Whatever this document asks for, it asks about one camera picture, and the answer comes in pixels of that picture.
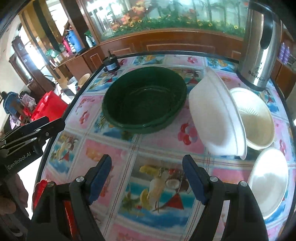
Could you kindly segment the left hand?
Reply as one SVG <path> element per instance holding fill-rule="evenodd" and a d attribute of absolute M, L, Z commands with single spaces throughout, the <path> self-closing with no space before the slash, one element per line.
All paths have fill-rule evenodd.
<path fill-rule="evenodd" d="M 28 207 L 29 194 L 19 174 L 15 174 L 11 181 L 12 194 L 3 194 L 1 192 L 1 215 L 15 213 L 16 201 L 19 201 L 24 208 Z"/>

